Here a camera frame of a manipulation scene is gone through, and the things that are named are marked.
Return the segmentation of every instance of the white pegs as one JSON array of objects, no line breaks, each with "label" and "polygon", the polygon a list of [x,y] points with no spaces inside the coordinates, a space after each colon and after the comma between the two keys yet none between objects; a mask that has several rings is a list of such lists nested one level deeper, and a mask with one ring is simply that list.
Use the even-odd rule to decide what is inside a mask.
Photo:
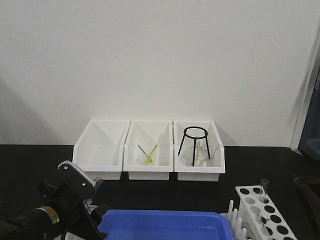
[{"label": "white pegs", "polygon": [[231,226],[233,229],[236,228],[236,218],[237,218],[237,215],[238,215],[238,209],[234,209],[233,212],[232,212],[232,219],[231,219]]},{"label": "white pegs", "polygon": [[247,229],[243,228],[240,240],[246,240],[246,235],[247,235]]},{"label": "white pegs", "polygon": [[242,218],[239,217],[236,221],[236,229],[234,231],[234,236],[239,239],[241,237],[241,224],[242,224]]},{"label": "white pegs", "polygon": [[229,204],[229,210],[228,210],[228,215],[226,217],[226,219],[228,219],[228,221],[231,220],[231,214],[232,214],[232,210],[234,209],[234,201],[230,200],[230,204]]}]

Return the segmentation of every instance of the gold label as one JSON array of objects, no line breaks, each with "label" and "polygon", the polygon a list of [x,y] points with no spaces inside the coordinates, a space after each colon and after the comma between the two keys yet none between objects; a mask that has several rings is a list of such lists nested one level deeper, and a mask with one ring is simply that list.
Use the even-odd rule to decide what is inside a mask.
[{"label": "gold label", "polygon": [[37,207],[36,209],[41,209],[42,211],[45,211],[46,214],[48,214],[48,216],[50,217],[52,224],[56,224],[57,222],[59,222],[59,216],[52,207],[40,206],[40,207]]}]

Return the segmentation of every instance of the glass test tube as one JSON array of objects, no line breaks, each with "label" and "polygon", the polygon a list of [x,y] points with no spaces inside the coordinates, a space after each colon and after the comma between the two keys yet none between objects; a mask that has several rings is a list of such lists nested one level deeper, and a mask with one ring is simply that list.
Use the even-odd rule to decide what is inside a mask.
[{"label": "glass test tube", "polygon": [[268,183],[267,179],[261,179],[259,200],[262,203],[267,202]]},{"label": "glass test tube", "polygon": [[95,191],[97,191],[104,180],[102,179],[102,177],[97,176],[94,179],[94,181],[95,181]]}]

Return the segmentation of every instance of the yellow plastic stick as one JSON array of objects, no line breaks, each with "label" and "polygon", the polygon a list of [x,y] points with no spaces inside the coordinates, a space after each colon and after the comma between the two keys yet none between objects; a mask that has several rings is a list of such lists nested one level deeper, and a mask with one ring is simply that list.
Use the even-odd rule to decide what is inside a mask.
[{"label": "yellow plastic stick", "polygon": [[154,148],[152,149],[152,151],[150,152],[149,156],[147,157],[147,159],[145,160],[145,163],[148,164],[148,163],[152,163],[152,159],[151,159],[151,155],[155,152],[155,150],[157,149],[158,147],[158,144],[156,144],[154,146]]}]

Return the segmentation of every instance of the robotic arm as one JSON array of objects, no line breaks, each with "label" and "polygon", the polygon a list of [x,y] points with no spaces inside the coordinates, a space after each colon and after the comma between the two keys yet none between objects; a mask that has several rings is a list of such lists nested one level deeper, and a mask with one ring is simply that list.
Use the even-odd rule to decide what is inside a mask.
[{"label": "robotic arm", "polygon": [[103,204],[93,211],[87,200],[98,186],[77,165],[64,161],[50,183],[42,182],[39,191],[43,204],[35,209],[0,221],[1,240],[53,240],[67,232],[85,240],[102,240],[106,234],[97,229],[108,207]]}]

